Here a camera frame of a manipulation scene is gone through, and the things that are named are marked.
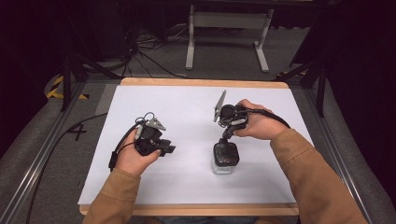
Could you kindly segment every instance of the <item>jacket cuff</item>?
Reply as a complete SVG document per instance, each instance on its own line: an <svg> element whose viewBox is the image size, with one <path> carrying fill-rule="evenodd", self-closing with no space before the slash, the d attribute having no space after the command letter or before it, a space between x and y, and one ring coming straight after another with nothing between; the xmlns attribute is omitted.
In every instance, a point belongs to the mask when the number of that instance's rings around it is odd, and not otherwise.
<svg viewBox="0 0 396 224"><path fill-rule="evenodd" d="M314 148L311 143L294 129L287 129L277 134L271 140L270 145L280 166Z"/></svg>
<svg viewBox="0 0 396 224"><path fill-rule="evenodd" d="M136 200L139 184L140 176L114 168L100 192L115 200L133 203Z"/></svg>

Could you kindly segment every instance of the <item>white board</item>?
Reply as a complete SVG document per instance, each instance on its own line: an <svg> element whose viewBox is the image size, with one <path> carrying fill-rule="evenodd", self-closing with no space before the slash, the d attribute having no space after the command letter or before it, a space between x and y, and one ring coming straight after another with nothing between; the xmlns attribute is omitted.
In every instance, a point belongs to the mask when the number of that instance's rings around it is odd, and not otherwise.
<svg viewBox="0 0 396 224"><path fill-rule="evenodd" d="M214 106L242 99L270 108L309 142L312 140L289 89L118 86L78 204L91 204L109 175L111 151L138 117L153 112L166 127L163 139L176 146L142 175L136 204L295 203L289 181L269 141L233 136L240 162L231 175L214 175L210 161L224 131Z"/></svg>

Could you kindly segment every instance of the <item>person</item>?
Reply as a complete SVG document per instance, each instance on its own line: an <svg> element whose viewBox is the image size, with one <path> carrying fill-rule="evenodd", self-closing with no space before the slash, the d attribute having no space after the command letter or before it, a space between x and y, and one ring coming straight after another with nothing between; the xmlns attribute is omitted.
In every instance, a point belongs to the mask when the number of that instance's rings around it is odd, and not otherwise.
<svg viewBox="0 0 396 224"><path fill-rule="evenodd" d="M273 113L263 105L254 105L246 99L238 104ZM249 114L247 127L233 134L271 141L276 159L290 182L303 224L367 223L339 176L294 129L275 119ZM131 132L123 145L132 143L134 135L135 131ZM157 150L142 157L134 144L121 151L115 169L91 204L83 223L127 223L134 211L140 176L158 159L160 153Z"/></svg>

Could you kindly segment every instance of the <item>hand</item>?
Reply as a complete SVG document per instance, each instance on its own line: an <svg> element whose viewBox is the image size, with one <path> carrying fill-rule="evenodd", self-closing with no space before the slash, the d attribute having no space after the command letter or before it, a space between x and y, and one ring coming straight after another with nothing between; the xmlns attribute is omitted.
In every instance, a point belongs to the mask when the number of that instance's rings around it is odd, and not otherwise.
<svg viewBox="0 0 396 224"><path fill-rule="evenodd" d="M131 133L125 138L120 148L119 156L116 163L116 168L128 172L131 175L140 176L146 170L146 168L155 162L161 154L161 151L155 150L147 156L141 156L134 148L134 136L136 135L137 129L131 131Z"/></svg>
<svg viewBox="0 0 396 224"><path fill-rule="evenodd" d="M246 99L240 101L238 104L250 109L265 109L273 113L272 110L262 105L254 105ZM248 113L247 127L245 129L236 130L233 134L239 137L251 136L261 140L271 140L278 133L287 129L288 127L275 119L270 119L260 114Z"/></svg>

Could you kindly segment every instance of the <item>brown jacket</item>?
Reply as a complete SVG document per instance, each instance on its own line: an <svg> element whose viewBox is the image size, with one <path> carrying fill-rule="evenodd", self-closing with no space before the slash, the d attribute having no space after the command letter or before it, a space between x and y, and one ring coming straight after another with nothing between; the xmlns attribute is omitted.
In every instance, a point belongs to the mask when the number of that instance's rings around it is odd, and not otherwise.
<svg viewBox="0 0 396 224"><path fill-rule="evenodd" d="M271 147L290 182L302 223L367 223L339 176L299 133L282 132ZM83 223L127 223L139 183L140 176L114 169Z"/></svg>

